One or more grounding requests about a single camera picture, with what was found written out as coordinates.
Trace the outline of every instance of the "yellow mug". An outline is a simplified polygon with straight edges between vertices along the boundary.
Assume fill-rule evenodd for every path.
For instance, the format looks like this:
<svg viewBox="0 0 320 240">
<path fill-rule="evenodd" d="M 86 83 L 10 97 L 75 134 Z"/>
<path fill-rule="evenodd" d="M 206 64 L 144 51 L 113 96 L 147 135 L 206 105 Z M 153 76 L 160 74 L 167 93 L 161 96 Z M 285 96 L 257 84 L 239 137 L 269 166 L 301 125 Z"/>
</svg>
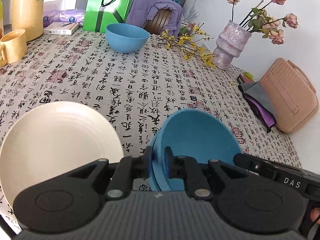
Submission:
<svg viewBox="0 0 320 240">
<path fill-rule="evenodd" d="M 0 51 L 0 67 L 22 59 L 27 53 L 26 30 L 12 31 L 3 36 L 0 39 Z"/>
</svg>

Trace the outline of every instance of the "purple jacket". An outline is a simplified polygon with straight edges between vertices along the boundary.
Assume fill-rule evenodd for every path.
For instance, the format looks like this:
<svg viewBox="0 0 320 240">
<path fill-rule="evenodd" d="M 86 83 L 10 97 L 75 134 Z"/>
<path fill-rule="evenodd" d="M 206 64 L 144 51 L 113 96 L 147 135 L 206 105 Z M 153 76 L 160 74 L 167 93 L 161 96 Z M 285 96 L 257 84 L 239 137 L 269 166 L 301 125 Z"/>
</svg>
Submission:
<svg viewBox="0 0 320 240">
<path fill-rule="evenodd" d="M 171 18 L 162 31 L 169 29 L 169 35 L 177 38 L 181 25 L 182 7 L 171 0 L 133 0 L 125 23 L 144 28 L 146 21 L 153 20 L 160 9 L 172 11 Z"/>
</svg>

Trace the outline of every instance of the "chinese calligraphy tablecloth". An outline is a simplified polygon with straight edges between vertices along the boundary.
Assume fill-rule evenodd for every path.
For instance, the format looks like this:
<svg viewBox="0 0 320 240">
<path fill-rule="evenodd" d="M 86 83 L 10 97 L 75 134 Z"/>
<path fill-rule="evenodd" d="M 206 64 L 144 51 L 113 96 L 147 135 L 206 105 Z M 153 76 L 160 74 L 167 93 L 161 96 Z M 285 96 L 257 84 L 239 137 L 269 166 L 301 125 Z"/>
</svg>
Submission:
<svg viewBox="0 0 320 240">
<path fill-rule="evenodd" d="M 76 31 L 43 35 L 28 54 L 0 69 L 0 137 L 23 114 L 53 101 L 79 102 L 99 111 L 115 128 L 125 155 L 141 155 L 165 119 L 183 108 L 202 109 L 230 128 L 243 152 L 300 166 L 288 135 L 267 134 L 236 86 L 241 70 L 185 61 L 152 36 L 135 53 L 118 53 L 104 34 Z M 148 182 L 136 183 L 148 190 Z M 14 220 L 0 192 L 0 213 Z"/>
</svg>

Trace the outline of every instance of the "mug handle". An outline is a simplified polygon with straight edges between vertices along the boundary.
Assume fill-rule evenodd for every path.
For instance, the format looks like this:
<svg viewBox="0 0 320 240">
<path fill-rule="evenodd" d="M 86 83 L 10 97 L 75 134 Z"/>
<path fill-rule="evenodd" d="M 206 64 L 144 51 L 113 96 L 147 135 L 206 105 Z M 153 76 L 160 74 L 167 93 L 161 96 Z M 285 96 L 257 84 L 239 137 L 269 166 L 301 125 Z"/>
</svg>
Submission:
<svg viewBox="0 0 320 240">
<path fill-rule="evenodd" d="M 0 51 L 1 51 L 0 68 L 8 63 L 8 60 L 4 56 L 4 48 L 5 48 L 5 45 L 1 44 L 0 45 Z"/>
</svg>

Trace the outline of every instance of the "box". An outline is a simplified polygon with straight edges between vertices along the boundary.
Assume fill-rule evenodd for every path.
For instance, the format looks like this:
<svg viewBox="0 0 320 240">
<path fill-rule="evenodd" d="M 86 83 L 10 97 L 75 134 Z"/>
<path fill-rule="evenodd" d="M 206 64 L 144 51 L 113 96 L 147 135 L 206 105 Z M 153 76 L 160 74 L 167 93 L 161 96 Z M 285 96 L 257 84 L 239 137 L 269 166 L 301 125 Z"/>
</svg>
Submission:
<svg viewBox="0 0 320 240">
<path fill-rule="evenodd" d="M 44 34 L 72 35 L 78 27 L 79 23 L 54 22 L 44 29 Z"/>
<path fill-rule="evenodd" d="M 239 85 L 241 85 L 243 83 L 254 83 L 252 80 L 247 78 L 245 75 L 239 75 L 237 78 L 237 81 L 238 81 Z"/>
</svg>

